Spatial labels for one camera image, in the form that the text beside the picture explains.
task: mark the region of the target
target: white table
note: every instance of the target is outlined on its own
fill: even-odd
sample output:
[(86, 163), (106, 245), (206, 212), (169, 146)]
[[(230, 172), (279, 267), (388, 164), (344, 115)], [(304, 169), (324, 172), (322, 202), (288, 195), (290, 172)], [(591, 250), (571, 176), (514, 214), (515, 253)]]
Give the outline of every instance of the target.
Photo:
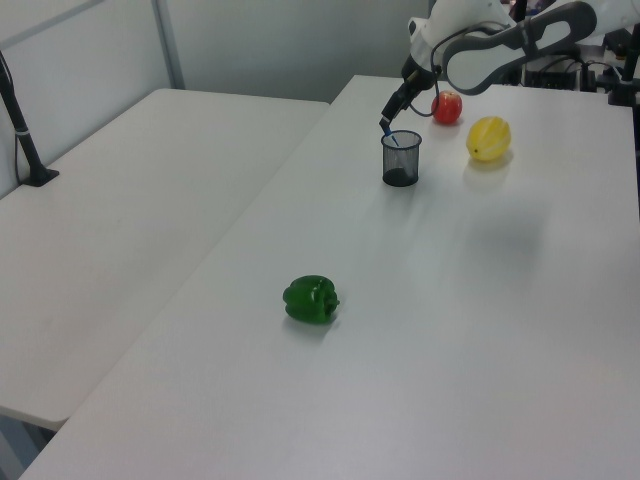
[(328, 105), (159, 90), (0, 202), (0, 414), (59, 428)]
[[(637, 478), (630, 111), (492, 87), (455, 127), (403, 114), (421, 178), (394, 189), (397, 86), (354, 78), (24, 480)], [(513, 158), (482, 172), (487, 114)], [(283, 311), (312, 273), (342, 300), (329, 327)]]

